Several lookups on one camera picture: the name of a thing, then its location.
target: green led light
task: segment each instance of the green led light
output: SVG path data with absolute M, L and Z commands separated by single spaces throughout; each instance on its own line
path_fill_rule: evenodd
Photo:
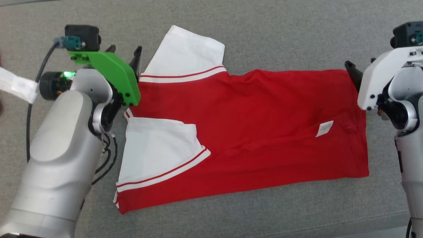
M 70 79 L 72 76 L 74 76 L 76 73 L 71 71 L 65 71 L 63 72 L 63 77 Z

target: clothing label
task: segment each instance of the clothing label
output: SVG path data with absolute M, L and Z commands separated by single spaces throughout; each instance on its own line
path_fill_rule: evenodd
M 320 124 L 319 131 L 317 132 L 316 137 L 328 133 L 332 125 L 333 125 L 333 121 Z
M 16 76 L 0 67 L 0 90 L 14 94 L 32 104 L 37 97 L 37 87 L 36 82 Z

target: gray couch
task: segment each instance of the gray couch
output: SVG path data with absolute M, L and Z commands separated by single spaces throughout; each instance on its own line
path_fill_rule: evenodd
M 390 50 L 392 29 L 423 19 L 421 0 L 64 0 L 0 8 L 3 67 L 34 79 L 42 58 L 66 24 L 100 28 L 102 49 L 117 45 L 127 62 L 143 46 L 143 69 L 172 24 L 226 45 L 231 74 L 252 69 L 365 69 Z M 57 50 L 46 70 L 75 69 Z M 27 104 L 0 92 L 0 219 L 8 211 L 25 167 Z M 34 136 L 51 106 L 38 98 Z M 368 113 L 370 176 L 298 183 L 212 196 L 121 215 L 112 203 L 125 142 L 118 116 L 118 162 L 93 187 L 77 237 L 333 237 L 407 224 L 393 143 L 395 130 Z

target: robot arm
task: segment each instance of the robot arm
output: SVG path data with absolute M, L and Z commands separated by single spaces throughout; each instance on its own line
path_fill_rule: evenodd
M 40 94 L 55 102 L 31 143 L 18 193 L 0 226 L 2 238 L 74 237 L 104 146 L 101 135 L 110 133 L 122 105 L 140 100 L 137 65 L 124 63 L 113 47 L 97 52 L 98 28 L 68 25 L 66 33 L 72 60 L 88 67 L 41 77 Z
M 423 238 L 423 22 L 394 29 L 393 50 L 361 73 L 346 62 L 363 110 L 376 109 L 398 130 L 395 145 L 411 215 L 411 237 Z

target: green bracket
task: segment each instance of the green bracket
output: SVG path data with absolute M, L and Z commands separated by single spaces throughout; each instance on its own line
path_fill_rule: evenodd
M 141 99 L 134 70 L 112 52 L 68 51 L 76 64 L 91 65 L 122 93 L 127 105 L 138 105 Z

